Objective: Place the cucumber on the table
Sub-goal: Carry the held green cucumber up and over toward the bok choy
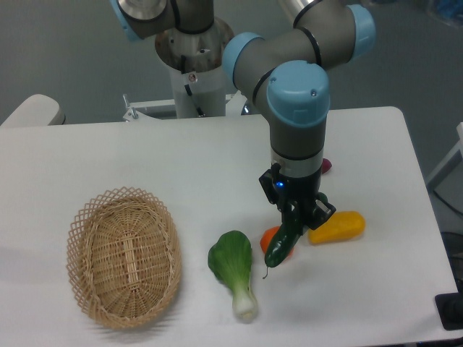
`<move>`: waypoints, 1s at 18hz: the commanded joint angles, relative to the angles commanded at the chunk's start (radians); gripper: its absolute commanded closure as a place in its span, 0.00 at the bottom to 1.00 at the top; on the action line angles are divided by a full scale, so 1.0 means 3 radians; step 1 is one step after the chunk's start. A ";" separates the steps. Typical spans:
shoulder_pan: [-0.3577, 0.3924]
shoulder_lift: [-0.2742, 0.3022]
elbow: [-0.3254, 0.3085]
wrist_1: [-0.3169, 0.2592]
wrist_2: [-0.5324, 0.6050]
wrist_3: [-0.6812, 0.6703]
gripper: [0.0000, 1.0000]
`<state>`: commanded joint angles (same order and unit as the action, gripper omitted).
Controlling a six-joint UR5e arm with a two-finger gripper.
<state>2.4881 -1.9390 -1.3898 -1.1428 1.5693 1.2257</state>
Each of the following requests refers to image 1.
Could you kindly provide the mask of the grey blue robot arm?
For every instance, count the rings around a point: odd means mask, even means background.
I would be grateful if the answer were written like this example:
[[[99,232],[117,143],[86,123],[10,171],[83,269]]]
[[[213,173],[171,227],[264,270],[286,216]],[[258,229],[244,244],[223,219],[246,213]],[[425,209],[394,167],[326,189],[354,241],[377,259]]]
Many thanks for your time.
[[[113,1],[130,40],[154,37],[171,72],[178,117],[222,116],[230,79],[267,120],[270,169],[260,178],[284,230],[300,235],[323,225],[334,207],[318,195],[330,108],[327,70],[367,53],[371,14],[340,1],[283,1],[289,32],[266,40],[235,35],[212,1]]]

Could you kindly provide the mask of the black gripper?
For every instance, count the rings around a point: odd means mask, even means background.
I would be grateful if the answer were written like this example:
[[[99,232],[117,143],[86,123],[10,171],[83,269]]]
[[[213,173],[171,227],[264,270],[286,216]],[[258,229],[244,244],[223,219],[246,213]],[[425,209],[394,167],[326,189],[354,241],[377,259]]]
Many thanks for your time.
[[[304,224],[311,230],[322,226],[336,212],[328,200],[317,198],[321,173],[320,167],[309,176],[294,178],[283,175],[279,163],[272,164],[272,185],[277,195],[276,206],[281,213],[280,234],[302,234],[300,211],[307,210]]]

